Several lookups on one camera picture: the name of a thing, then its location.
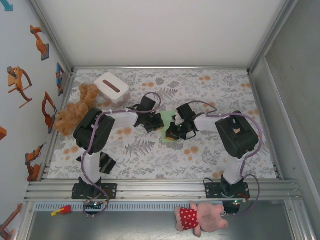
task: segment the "stuffed toy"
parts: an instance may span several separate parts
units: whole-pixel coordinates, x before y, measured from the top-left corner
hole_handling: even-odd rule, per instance
[[[176,229],[179,232],[183,230],[194,229],[194,234],[201,237],[201,229],[208,233],[213,233],[219,229],[228,227],[227,220],[221,218],[225,211],[223,205],[213,205],[209,202],[202,202],[198,206],[195,202],[190,203],[189,208],[176,207],[174,214],[176,217]]]
[[[76,104],[68,103],[65,110],[58,112],[54,123],[54,128],[65,137],[74,132],[88,111],[94,107],[99,94],[99,89],[94,84],[83,83],[79,90],[80,101]]]

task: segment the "white wall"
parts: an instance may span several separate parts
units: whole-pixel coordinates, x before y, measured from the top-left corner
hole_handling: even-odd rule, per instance
[[[37,0],[74,66],[249,67],[285,0]]]
[[[41,61],[36,47],[36,38],[30,32],[30,25],[39,27],[27,1],[10,0],[13,12],[5,12],[0,5],[0,126],[7,130],[7,136],[0,141],[0,224],[17,208],[24,199],[28,186],[28,171],[25,165],[25,154],[31,153],[44,142],[43,160],[50,143],[51,135],[42,114],[42,101],[47,91],[59,109],[63,95],[58,97],[56,85],[56,68],[59,58],[50,45],[49,59]],[[43,42],[48,43],[46,36],[40,33]],[[19,109],[25,100],[8,87],[7,67],[21,67],[29,75],[32,87],[25,91],[31,102]],[[47,104],[47,112],[53,114]]]

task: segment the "green sponge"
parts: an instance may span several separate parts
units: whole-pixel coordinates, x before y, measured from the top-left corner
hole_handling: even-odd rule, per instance
[[[166,139],[166,131],[169,129],[170,124],[172,122],[172,116],[176,115],[176,111],[159,111],[161,114],[161,118],[163,121],[164,127],[161,129],[161,141],[163,144],[169,144],[169,143],[176,143],[178,141],[172,141],[169,139]]]

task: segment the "floral tablecloth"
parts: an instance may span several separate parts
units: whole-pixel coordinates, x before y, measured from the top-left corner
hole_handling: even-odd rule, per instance
[[[130,99],[123,107],[140,103],[145,93],[154,91],[162,98],[160,111],[175,110],[192,100],[202,100],[216,106],[218,113],[239,110],[261,125],[245,70],[78,70],[69,102],[79,101],[80,84],[93,83],[106,72],[111,72],[130,87]],[[98,96],[96,106],[102,110],[116,110],[102,96]],[[191,107],[196,113],[210,110],[209,106],[199,103]],[[263,139],[261,151],[248,159],[244,172],[258,178],[274,179],[276,174],[273,163],[265,137]],[[161,131],[147,133],[141,126],[128,126],[113,129],[103,151],[116,161],[111,174],[101,174],[103,179],[220,178],[227,166],[227,152],[218,132],[199,132],[187,141],[162,143]],[[77,179],[81,174],[80,163],[76,161],[79,156],[75,139],[59,134],[48,178]]]

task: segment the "red polka dot dress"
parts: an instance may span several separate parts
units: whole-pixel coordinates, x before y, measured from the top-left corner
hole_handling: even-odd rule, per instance
[[[180,219],[183,230],[194,229],[199,224],[197,219],[197,211],[189,208],[182,207],[180,209]]]

